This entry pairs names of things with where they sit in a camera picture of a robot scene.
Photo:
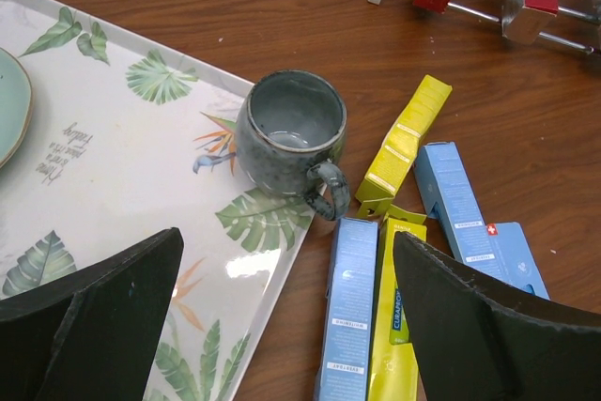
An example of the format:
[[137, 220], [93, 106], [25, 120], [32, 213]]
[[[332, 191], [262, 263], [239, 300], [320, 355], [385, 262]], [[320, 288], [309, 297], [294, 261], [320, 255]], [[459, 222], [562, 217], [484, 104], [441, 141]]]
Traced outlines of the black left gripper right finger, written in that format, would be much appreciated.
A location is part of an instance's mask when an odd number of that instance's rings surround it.
[[408, 232], [393, 262], [430, 400], [597, 400], [600, 316], [529, 294]]

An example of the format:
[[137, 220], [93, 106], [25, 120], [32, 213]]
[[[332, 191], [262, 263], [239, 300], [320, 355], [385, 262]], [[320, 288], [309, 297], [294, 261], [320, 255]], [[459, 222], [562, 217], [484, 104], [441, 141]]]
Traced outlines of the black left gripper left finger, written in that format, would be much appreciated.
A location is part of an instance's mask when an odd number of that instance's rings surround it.
[[3, 300], [2, 399], [142, 399], [183, 249], [164, 229]]

